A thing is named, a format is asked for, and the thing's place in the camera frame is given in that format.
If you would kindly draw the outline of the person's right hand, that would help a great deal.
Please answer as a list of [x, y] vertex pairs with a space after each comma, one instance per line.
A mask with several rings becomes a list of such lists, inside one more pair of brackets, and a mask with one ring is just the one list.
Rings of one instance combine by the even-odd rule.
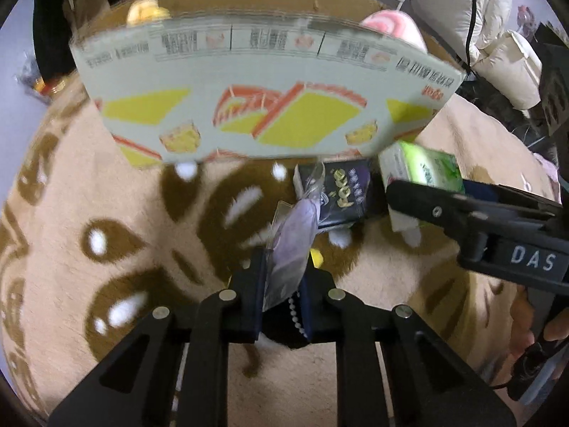
[[[510, 308], [512, 326], [509, 351], [514, 363], [517, 363], [527, 347], [536, 340], [536, 335], [531, 330], [534, 315], [535, 309], [528, 300], [527, 288], [517, 285], [516, 296]], [[543, 336], [546, 341], [566, 340], [568, 337], [568, 309], [562, 310], [545, 326]]]

